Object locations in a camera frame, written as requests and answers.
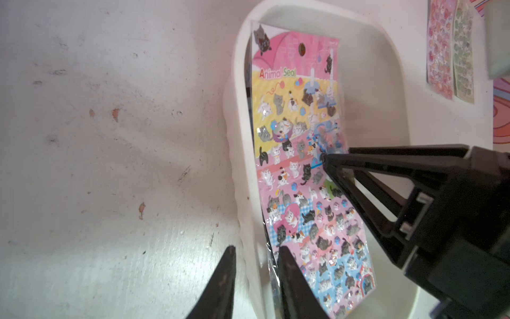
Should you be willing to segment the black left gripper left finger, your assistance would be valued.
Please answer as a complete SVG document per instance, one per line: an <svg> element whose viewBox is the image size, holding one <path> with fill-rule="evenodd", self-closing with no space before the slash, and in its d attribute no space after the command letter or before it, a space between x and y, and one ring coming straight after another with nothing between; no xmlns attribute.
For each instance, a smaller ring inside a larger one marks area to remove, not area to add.
<svg viewBox="0 0 510 319"><path fill-rule="evenodd" d="M228 246L188 319L231 319L235 298L236 248Z"/></svg>

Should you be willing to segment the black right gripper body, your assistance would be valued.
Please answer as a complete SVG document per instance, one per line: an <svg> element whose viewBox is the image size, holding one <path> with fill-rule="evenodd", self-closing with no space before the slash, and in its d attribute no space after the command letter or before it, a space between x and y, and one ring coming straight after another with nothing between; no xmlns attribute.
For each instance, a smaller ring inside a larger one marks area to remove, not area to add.
<svg viewBox="0 0 510 319"><path fill-rule="evenodd" d="M452 234L433 255L413 248L401 268L440 301L433 318L501 318L509 311L509 154L470 148L450 205Z"/></svg>

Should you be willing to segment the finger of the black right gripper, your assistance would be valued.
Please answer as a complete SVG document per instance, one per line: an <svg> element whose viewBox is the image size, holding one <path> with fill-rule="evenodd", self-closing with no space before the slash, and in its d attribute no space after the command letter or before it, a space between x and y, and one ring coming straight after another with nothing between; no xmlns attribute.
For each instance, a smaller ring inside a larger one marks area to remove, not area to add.
<svg viewBox="0 0 510 319"><path fill-rule="evenodd" d="M321 161L398 268L413 248L433 255L452 234L458 216L448 210L462 153L352 152L322 154Z"/></svg>
<svg viewBox="0 0 510 319"><path fill-rule="evenodd" d="M427 157L427 158L464 158L469 146L463 144L442 144L429 146L387 146L351 148L346 158L384 158L385 156Z"/></svg>

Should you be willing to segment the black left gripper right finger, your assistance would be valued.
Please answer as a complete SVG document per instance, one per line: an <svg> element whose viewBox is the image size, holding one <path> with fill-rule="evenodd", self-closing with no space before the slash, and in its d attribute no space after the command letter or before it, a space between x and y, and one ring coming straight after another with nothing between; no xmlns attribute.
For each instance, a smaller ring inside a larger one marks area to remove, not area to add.
<svg viewBox="0 0 510 319"><path fill-rule="evenodd" d="M287 246L279 249L277 270L283 318L329 318Z"/></svg>

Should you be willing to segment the white plastic storage box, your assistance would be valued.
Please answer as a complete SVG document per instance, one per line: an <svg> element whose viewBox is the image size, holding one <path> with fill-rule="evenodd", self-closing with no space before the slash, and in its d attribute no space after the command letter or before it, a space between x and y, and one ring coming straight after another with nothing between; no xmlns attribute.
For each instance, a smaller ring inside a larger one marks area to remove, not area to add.
<svg viewBox="0 0 510 319"><path fill-rule="evenodd" d="M260 21L340 40L339 71L345 83L346 135L350 146L408 146L410 93L417 85L405 69L390 26L411 42L424 36L426 1L262 1L243 14L236 32L231 72L224 94L229 158L240 238L244 281L257 318L275 316L261 212L256 207L255 163L248 123L245 57L251 24Z"/></svg>

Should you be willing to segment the green beige sticker sheet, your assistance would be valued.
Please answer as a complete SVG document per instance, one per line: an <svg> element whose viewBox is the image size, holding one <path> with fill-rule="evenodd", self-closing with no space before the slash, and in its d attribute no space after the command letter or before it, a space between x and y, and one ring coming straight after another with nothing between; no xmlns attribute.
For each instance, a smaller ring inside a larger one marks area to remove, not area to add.
<svg viewBox="0 0 510 319"><path fill-rule="evenodd" d="M465 1L457 1L454 19L454 88L456 96L468 103L474 103L474 62L471 34L473 17Z"/></svg>

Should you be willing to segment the purple pink sticker sheet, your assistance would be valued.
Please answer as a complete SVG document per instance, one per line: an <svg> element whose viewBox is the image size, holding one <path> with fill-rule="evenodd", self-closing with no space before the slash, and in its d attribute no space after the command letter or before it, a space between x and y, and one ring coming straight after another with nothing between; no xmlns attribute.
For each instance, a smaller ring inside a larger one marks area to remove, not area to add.
<svg viewBox="0 0 510 319"><path fill-rule="evenodd" d="M426 79L446 99L454 97L453 22L457 1L430 1L427 25Z"/></svg>

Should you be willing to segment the pink cat sticker sheet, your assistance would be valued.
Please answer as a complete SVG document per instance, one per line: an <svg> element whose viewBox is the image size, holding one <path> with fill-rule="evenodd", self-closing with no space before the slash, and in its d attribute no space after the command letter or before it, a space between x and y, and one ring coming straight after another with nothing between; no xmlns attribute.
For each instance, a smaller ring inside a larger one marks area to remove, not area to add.
<svg viewBox="0 0 510 319"><path fill-rule="evenodd" d="M272 252L288 247L330 318L373 291L363 222L326 174L348 151L335 38L251 25L251 121L258 190Z"/></svg>

